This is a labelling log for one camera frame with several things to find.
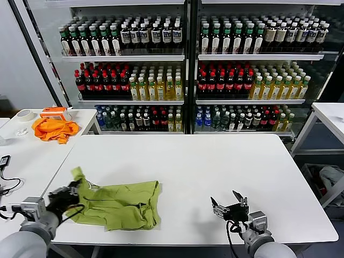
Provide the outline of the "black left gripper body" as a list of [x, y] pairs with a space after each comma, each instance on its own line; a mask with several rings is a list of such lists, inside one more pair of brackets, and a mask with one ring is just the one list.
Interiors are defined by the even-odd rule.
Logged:
[[58, 188], [48, 194], [49, 205], [47, 210], [57, 213], [64, 213], [72, 205], [79, 203], [79, 199], [73, 198], [71, 195], [71, 189], [68, 187]]

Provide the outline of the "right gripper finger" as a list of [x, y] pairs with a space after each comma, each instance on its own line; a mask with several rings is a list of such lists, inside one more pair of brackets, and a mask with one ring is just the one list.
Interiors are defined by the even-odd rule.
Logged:
[[219, 205], [213, 197], [210, 197], [210, 199], [212, 203], [213, 213], [222, 219], [227, 219], [229, 212], [228, 208], [223, 205]]
[[236, 207], [248, 207], [247, 197], [243, 197], [240, 193], [238, 193], [234, 190], [232, 192], [234, 194], [234, 197], [238, 201], [234, 206], [236, 206]]

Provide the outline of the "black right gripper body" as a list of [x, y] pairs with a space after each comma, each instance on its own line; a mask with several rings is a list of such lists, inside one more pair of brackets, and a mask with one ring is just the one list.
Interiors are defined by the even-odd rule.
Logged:
[[225, 213], [225, 220], [231, 220], [235, 223], [247, 222], [248, 221], [248, 213], [249, 213], [249, 206], [248, 205], [241, 205], [240, 203], [233, 204], [226, 207]]

